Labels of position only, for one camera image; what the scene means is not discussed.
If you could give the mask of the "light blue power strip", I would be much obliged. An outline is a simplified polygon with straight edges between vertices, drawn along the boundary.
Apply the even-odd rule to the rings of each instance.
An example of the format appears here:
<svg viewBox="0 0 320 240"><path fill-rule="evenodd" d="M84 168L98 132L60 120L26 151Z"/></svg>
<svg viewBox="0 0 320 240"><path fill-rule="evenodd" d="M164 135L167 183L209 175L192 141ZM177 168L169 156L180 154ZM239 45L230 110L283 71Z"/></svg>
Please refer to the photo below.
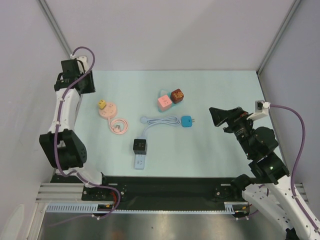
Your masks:
<svg viewBox="0 0 320 240"><path fill-rule="evenodd" d="M144 136L140 136L137 139L146 139ZM134 169L143 170L145 168L146 155L136 155L134 154Z"/></svg>

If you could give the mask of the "black cube socket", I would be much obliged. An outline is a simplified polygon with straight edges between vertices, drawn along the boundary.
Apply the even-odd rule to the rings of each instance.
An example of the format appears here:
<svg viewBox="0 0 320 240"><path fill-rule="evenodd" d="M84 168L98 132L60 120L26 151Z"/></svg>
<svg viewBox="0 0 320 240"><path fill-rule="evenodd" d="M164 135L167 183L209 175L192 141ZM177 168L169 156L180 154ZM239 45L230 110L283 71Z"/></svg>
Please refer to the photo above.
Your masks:
<svg viewBox="0 0 320 240"><path fill-rule="evenodd" d="M133 141L133 152L135 155L147 154L147 140L144 138L136 138Z"/></svg>

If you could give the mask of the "blue flat plug adapter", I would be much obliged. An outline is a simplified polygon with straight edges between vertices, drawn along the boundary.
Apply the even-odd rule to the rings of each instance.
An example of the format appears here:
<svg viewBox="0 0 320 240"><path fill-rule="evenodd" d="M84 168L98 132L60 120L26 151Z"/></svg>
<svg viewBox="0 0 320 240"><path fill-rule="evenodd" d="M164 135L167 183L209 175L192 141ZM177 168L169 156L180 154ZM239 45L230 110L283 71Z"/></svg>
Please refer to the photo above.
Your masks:
<svg viewBox="0 0 320 240"><path fill-rule="evenodd" d="M193 123L195 122L195 119L190 115L184 115L181 117L180 122L183 128L191 128L193 126Z"/></svg>

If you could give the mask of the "pink round power strip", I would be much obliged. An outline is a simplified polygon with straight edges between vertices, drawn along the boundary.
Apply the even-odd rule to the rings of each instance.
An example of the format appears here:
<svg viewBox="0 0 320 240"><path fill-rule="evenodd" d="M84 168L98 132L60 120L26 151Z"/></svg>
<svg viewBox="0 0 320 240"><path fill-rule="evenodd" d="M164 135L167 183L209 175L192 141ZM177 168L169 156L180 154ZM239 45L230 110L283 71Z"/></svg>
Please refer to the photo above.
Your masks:
<svg viewBox="0 0 320 240"><path fill-rule="evenodd" d="M113 119L117 115L117 107L113 102L107 102L104 109L98 108L99 115L106 119L110 120Z"/></svg>

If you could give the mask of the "pink cube socket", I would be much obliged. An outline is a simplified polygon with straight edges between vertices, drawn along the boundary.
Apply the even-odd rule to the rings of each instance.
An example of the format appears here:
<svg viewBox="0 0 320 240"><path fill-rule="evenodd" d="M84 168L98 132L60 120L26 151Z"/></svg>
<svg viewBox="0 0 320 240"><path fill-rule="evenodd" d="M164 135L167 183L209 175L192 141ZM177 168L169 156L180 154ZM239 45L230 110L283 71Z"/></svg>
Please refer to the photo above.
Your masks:
<svg viewBox="0 0 320 240"><path fill-rule="evenodd" d="M161 112L165 112L170 109L173 105L170 97L168 95L163 95L157 99L157 106Z"/></svg>

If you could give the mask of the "yellow small plug adapter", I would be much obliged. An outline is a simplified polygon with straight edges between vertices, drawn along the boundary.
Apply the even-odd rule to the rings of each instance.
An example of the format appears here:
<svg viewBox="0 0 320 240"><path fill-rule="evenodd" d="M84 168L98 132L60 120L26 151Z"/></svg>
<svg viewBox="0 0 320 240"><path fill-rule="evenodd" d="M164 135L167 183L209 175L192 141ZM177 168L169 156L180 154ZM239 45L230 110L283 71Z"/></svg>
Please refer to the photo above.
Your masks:
<svg viewBox="0 0 320 240"><path fill-rule="evenodd" d="M105 100L101 99L99 102L98 102L98 107L100 110L103 110L105 107L106 107L107 103Z"/></svg>

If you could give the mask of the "dark red cube socket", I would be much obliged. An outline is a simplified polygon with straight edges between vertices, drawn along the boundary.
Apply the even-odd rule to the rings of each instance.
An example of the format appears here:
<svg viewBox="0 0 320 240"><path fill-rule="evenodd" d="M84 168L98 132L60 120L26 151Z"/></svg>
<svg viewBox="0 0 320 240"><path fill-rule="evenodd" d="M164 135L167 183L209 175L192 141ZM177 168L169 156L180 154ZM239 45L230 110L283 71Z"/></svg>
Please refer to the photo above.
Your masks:
<svg viewBox="0 0 320 240"><path fill-rule="evenodd" d="M170 99L174 104L178 104L184 99L184 93L178 88L170 93Z"/></svg>

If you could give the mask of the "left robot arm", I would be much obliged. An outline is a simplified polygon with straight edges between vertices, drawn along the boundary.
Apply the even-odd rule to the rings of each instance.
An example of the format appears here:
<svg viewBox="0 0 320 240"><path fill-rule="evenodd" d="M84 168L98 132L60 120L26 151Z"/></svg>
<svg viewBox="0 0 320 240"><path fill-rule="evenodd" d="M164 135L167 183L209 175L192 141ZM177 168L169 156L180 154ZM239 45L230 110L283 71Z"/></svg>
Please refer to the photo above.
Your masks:
<svg viewBox="0 0 320 240"><path fill-rule="evenodd" d="M56 106L51 126L39 136L50 165L64 177L77 177L100 200L110 196L103 174L87 162L85 144L75 132L82 95L94 93L93 74L86 56L61 61L62 72L54 84Z"/></svg>

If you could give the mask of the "teal triangular power strip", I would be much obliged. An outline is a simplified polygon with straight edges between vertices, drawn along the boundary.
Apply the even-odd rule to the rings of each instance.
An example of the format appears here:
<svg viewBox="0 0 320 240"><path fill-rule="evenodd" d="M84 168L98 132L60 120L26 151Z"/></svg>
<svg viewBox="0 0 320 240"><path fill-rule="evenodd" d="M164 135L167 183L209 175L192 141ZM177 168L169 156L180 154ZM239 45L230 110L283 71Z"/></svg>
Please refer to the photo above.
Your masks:
<svg viewBox="0 0 320 240"><path fill-rule="evenodd" d="M159 91L157 97L157 108L161 113L163 113L171 109L172 107L182 103L184 98L185 95L180 88L177 88L173 91L162 89Z"/></svg>

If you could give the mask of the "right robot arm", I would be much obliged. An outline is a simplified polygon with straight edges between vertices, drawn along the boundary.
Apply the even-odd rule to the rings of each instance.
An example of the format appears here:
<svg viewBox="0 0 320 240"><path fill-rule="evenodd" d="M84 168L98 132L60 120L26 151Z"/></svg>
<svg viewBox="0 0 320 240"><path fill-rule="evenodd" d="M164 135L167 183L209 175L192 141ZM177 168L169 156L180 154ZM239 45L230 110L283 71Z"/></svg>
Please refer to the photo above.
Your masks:
<svg viewBox="0 0 320 240"><path fill-rule="evenodd" d="M230 110L210 107L215 127L226 123L223 131L234 134L248 160L256 180L242 174L233 180L231 196L245 199L273 222L287 240L318 240L320 220L311 211L298 192L294 174L275 154L279 143L275 133L267 127L254 128L254 121L269 115L271 108L281 108L263 100L255 103L255 112L248 113L241 107Z"/></svg>

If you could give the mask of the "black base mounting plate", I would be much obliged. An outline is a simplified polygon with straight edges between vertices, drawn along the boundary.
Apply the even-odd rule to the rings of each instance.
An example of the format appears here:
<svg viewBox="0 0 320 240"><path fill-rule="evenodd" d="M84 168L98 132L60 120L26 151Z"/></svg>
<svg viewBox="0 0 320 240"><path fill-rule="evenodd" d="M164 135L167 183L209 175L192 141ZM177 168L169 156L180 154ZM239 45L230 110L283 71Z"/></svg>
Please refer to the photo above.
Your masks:
<svg viewBox="0 0 320 240"><path fill-rule="evenodd" d="M82 190L83 201L112 201L120 193L119 206L142 209L202 210L224 202L243 202L232 177L133 177L105 176L106 187Z"/></svg>

